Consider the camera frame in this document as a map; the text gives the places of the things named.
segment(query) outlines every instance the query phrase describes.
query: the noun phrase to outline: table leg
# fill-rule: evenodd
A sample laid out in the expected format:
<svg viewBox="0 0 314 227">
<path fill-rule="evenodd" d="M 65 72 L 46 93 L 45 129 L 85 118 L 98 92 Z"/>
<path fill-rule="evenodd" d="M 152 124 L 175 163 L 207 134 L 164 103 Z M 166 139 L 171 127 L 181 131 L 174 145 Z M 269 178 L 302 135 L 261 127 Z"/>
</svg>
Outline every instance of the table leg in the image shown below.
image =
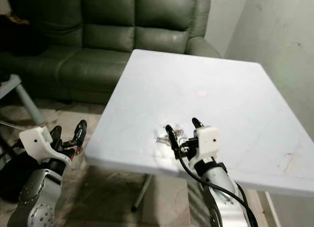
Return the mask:
<svg viewBox="0 0 314 227">
<path fill-rule="evenodd" d="M 138 208 L 138 206 L 139 206 L 139 204 L 140 204 L 140 202 L 141 202 L 141 200 L 142 200 L 142 198 L 143 198 L 143 196 L 144 196 L 144 194 L 145 194 L 145 192 L 146 192 L 146 190 L 148 188 L 148 185 L 151 182 L 152 176 L 153 175 L 148 175 L 148 174 L 145 175 L 145 181 L 144 181 L 144 184 L 142 186 L 142 190 L 139 193 L 139 195 L 138 195 L 138 197 L 137 197 L 137 199 L 136 199 L 136 201 L 135 201 L 135 203 L 134 203 L 134 205 L 133 205 L 133 207 L 131 209 L 132 212 L 136 212 L 137 211 L 137 208 Z"/>
<path fill-rule="evenodd" d="M 16 92 L 18 93 L 21 101 L 25 105 L 26 109 L 28 110 L 29 114 L 31 115 L 33 121 L 37 125 L 42 125 L 45 122 L 45 119 L 43 115 L 40 113 L 32 99 L 29 97 L 28 93 L 22 86 L 22 84 L 19 84 L 15 87 Z"/>
</svg>

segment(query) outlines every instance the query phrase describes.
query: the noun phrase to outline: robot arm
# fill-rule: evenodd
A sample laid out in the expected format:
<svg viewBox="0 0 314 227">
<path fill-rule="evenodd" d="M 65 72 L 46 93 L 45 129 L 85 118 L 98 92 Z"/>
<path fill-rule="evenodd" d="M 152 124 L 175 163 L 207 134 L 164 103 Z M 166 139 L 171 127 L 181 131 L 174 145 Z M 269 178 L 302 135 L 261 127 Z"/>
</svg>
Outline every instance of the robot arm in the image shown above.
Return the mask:
<svg viewBox="0 0 314 227">
<path fill-rule="evenodd" d="M 19 204 L 12 214 L 8 227 L 53 227 L 54 208 L 61 195 L 62 175 L 71 165 L 75 153 L 73 146 L 82 146 L 87 122 L 80 121 L 73 139 L 62 143 L 61 127 L 51 133 L 46 127 L 36 127 L 20 133 L 26 152 L 40 164 L 34 170 L 19 196 Z"/>
<path fill-rule="evenodd" d="M 228 176 L 224 164 L 215 161 L 219 151 L 219 130 L 203 126 L 196 118 L 193 118 L 192 122 L 196 127 L 194 137 L 181 145 L 178 144 L 170 125 L 166 126 L 166 131 L 175 158 L 180 160 L 189 175 L 202 184 L 210 226 L 257 227 L 257 221 L 246 202 L 243 190 Z M 189 167 L 194 169 L 198 176 L 185 165 L 183 157 L 187 157 Z"/>
</svg>

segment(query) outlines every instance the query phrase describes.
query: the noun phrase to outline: floor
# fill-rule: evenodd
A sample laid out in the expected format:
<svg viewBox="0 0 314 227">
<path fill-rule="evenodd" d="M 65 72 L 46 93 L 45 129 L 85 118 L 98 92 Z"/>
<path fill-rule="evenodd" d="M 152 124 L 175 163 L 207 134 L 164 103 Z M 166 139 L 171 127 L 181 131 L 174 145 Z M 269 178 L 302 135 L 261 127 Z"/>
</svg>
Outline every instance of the floor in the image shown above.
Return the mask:
<svg viewBox="0 0 314 227">
<path fill-rule="evenodd" d="M 73 102 L 64 104 L 52 100 L 38 100 L 36 104 L 52 129 L 62 126 L 63 141 L 73 137 L 81 119 L 87 120 L 88 143 L 104 105 Z M 19 126 L 32 127 L 24 107 L 5 105 L 0 108 L 0 120 Z M 2 135 L 12 144 L 19 130 L 0 125 Z M 209 226 L 208 211 L 193 181 L 173 177 L 153 177 L 142 204 L 131 212 L 144 180 L 143 174 L 108 171 L 86 164 L 84 153 L 78 154 L 63 176 L 62 195 L 57 203 L 57 227 L 202 227 Z M 255 205 L 259 222 L 265 221 L 262 206 Z M 16 204 L 0 199 L 0 226 L 6 226 Z"/>
</svg>

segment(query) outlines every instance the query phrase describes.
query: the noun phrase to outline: sofa cushion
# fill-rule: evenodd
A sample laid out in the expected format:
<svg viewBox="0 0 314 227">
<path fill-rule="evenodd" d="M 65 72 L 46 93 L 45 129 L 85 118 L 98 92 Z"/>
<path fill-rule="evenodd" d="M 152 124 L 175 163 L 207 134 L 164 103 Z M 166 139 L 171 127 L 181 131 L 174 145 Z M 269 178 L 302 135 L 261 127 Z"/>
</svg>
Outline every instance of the sofa cushion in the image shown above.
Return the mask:
<svg viewBox="0 0 314 227">
<path fill-rule="evenodd" d="M 192 21 L 196 0 L 135 0 L 135 24 L 186 30 Z"/>
<path fill-rule="evenodd" d="M 63 25 L 45 21 L 33 22 L 34 27 L 48 39 L 51 45 L 82 46 L 82 25 Z"/>
<path fill-rule="evenodd" d="M 83 48 L 60 68 L 64 87 L 112 92 L 130 57 L 128 52 Z"/>
<path fill-rule="evenodd" d="M 82 0 L 83 45 L 131 51 L 134 44 L 134 0 Z"/>
<path fill-rule="evenodd" d="M 82 0 L 84 22 L 97 25 L 134 25 L 134 0 Z"/>
<path fill-rule="evenodd" d="M 137 27 L 135 36 L 136 49 L 184 54 L 188 31 Z"/>
<path fill-rule="evenodd" d="M 51 98 L 51 99 L 58 99 L 58 100 L 71 99 L 69 89 L 66 89 L 64 87 L 47 86 L 45 84 L 41 84 L 40 82 L 36 82 L 34 84 L 34 82 L 31 83 L 31 82 L 23 81 L 22 84 L 27 90 L 27 92 L 33 97 Z"/>
<path fill-rule="evenodd" d="M 92 24 L 84 27 L 85 47 L 131 52 L 133 43 L 134 27 Z"/>
<path fill-rule="evenodd" d="M 48 46 L 38 56 L 20 57 L 9 51 L 0 51 L 0 71 L 18 74 L 26 83 L 59 86 L 60 66 L 79 50 L 79 47 Z"/>
</svg>

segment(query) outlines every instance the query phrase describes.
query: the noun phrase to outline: white tabletop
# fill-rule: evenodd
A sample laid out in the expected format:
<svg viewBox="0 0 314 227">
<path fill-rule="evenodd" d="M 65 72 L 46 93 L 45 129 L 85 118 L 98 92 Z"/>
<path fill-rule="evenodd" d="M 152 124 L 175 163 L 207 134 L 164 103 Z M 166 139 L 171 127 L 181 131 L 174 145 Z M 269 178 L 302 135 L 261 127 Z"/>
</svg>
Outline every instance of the white tabletop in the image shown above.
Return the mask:
<svg viewBox="0 0 314 227">
<path fill-rule="evenodd" d="M 314 195 L 314 144 L 260 64 L 134 50 L 87 146 L 92 165 L 185 176 L 167 124 L 220 129 L 217 161 L 248 188 Z"/>
</svg>

